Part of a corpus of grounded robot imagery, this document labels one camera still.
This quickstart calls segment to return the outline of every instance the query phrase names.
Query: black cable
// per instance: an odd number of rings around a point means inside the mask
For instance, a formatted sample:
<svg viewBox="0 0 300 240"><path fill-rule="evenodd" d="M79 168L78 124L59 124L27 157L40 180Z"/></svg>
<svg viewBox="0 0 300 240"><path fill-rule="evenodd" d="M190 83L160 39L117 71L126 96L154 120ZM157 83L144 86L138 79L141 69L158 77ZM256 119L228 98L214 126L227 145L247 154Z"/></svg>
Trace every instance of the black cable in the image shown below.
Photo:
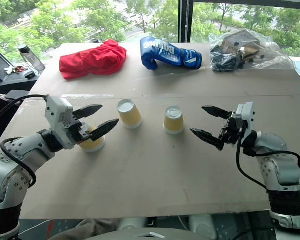
<svg viewBox="0 0 300 240"><path fill-rule="evenodd" d="M20 161L19 159L17 159L15 156L13 156L6 148L5 144L8 143L8 142L11 142L11 141L14 141L14 140L17 140L17 139L20 139L20 137L14 137L14 138L9 138L9 139L6 139L6 140L3 140L1 143L0 143L0 148L2 150L2 152L9 158L11 159L12 161L14 161L16 164L18 164L20 167L24 168L29 174L30 176L32 177L32 182L30 183L29 185L29 188L31 188L33 185L36 184L36 181L37 181L37 177L36 177L36 174L34 171L32 171L32 169L27 166L24 162Z"/></svg>
<svg viewBox="0 0 300 240"><path fill-rule="evenodd" d="M242 128L240 129L240 136L238 139L238 143L237 143L237 147L236 147L236 166L239 169L239 172L245 176L247 179L249 179L250 181L254 182L255 184L258 184L260 187L267 189L265 185L263 185L261 182L255 180L254 178L250 177L248 174L245 173L245 171L243 171L243 169L240 166L240 149L241 149L241 143L242 143L242 135L244 134L245 130L243 130Z"/></svg>
<svg viewBox="0 0 300 240"><path fill-rule="evenodd" d="M11 101L7 106L5 106L1 111L0 111L0 118L2 117L3 114L5 114L10 108L12 108L17 102L20 102L24 99L29 99L29 98L43 98L46 99L46 95L41 95L41 94L33 94L33 95L28 95L28 96L22 96L19 97L13 101Z"/></svg>
<svg viewBox="0 0 300 240"><path fill-rule="evenodd" d="M293 151L272 151L272 152L267 152L267 153L260 153L260 154L255 154L256 157L267 157L267 156L272 156L276 154L288 154L288 155L293 155L298 158L298 166L300 168L300 155L293 152Z"/></svg>
<svg viewBox="0 0 300 240"><path fill-rule="evenodd" d="M266 228L266 227L255 227L254 230L257 231L265 231L265 230L270 230L271 228ZM232 240L238 240L239 238L243 237L244 235L247 235L248 233L252 232L252 228L249 228L241 233L239 233L237 236L235 236Z"/></svg>

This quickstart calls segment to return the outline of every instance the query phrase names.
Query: red cloth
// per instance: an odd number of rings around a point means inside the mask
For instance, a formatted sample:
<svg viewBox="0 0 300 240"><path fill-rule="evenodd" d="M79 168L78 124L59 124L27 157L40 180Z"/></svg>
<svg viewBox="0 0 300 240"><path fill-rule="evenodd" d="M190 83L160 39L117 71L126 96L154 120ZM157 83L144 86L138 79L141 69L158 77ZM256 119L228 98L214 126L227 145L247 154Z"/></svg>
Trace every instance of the red cloth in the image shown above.
<svg viewBox="0 0 300 240"><path fill-rule="evenodd" d="M62 56L59 69L66 80L88 74L110 75L122 68L127 57L126 53L126 49L109 39L96 48Z"/></svg>

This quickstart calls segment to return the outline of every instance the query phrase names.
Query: gray robot arm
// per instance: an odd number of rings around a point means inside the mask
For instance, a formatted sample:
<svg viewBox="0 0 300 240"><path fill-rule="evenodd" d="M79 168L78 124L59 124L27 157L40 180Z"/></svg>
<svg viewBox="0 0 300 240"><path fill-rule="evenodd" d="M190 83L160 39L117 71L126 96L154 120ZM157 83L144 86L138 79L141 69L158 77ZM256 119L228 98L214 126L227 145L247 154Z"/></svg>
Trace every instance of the gray robot arm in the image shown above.
<svg viewBox="0 0 300 240"><path fill-rule="evenodd" d="M0 151L0 239L18 239L18 222L28 188L36 182L35 172L56 152L72 149L88 139L96 141L111 131L119 119L100 125L93 132L81 122L102 105L90 105L73 111L66 99L46 97L45 117L50 129L20 138L7 139Z"/></svg>
<svg viewBox="0 0 300 240"><path fill-rule="evenodd" d="M300 166L291 154L299 155L289 152L287 144L281 137L253 130L255 112L252 102L239 104L237 110L233 112L214 106L202 108L214 117L227 120L226 125L218 138L201 129L190 130L220 151L225 144L237 144L238 169L245 177L265 188L269 196L272 222L279 228L300 230ZM257 158L265 185L241 169L241 147L244 154Z"/></svg>

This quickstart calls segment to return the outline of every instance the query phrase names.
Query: yellow paper cup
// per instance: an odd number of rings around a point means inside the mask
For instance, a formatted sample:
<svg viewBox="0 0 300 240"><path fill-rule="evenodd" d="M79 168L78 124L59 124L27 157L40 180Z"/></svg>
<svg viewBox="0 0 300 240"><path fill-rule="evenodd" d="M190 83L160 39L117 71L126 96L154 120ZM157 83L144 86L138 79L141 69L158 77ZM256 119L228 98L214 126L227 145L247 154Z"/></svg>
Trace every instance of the yellow paper cup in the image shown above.
<svg viewBox="0 0 300 240"><path fill-rule="evenodd" d="M83 123L82 124L82 129L87 129L88 132L92 132L95 130L93 127L89 127L88 124ZM91 139L88 139L82 143L79 144L79 146L87 153L94 153L104 147L106 143L106 136L100 137L96 141L92 141Z"/></svg>
<svg viewBox="0 0 300 240"><path fill-rule="evenodd" d="M184 130L184 117L179 106L170 106L165 110L163 127L165 132L171 135Z"/></svg>
<svg viewBox="0 0 300 240"><path fill-rule="evenodd" d="M140 112L131 99L123 99L118 103L118 112L124 126L128 129L136 129L142 124Z"/></svg>

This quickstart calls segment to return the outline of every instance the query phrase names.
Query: table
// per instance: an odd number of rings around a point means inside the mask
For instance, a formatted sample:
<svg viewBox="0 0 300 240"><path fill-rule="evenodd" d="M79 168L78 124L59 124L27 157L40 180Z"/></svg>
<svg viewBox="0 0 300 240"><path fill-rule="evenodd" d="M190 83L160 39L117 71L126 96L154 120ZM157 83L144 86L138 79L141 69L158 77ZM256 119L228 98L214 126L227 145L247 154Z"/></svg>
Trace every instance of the table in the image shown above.
<svg viewBox="0 0 300 240"><path fill-rule="evenodd" d="M60 55L97 46L68 43ZM180 43L202 53L200 70L159 64L156 71L141 63L139 45L123 43L127 60L110 76L89 75L65 81L59 59L44 71L31 94L63 96L78 109L104 107L86 119L92 126L119 117L117 104L131 98L144 119L140 128L117 127L106 135L104 148L85 153L76 146L63 150L37 171L37 184L23 202L24 219L87 219L213 214L269 209L266 192L245 179L236 167L236 149L218 151L200 141L188 128L218 136L225 121L201 109L214 105L235 110L254 102L255 130L276 133L300 154L300 77L294 70L247 70L216 73L209 67L207 44ZM185 131L168 135L163 129L165 109L179 105ZM26 136L48 127L45 103L28 100L2 139ZM241 155L242 168L262 181L255 158Z"/></svg>

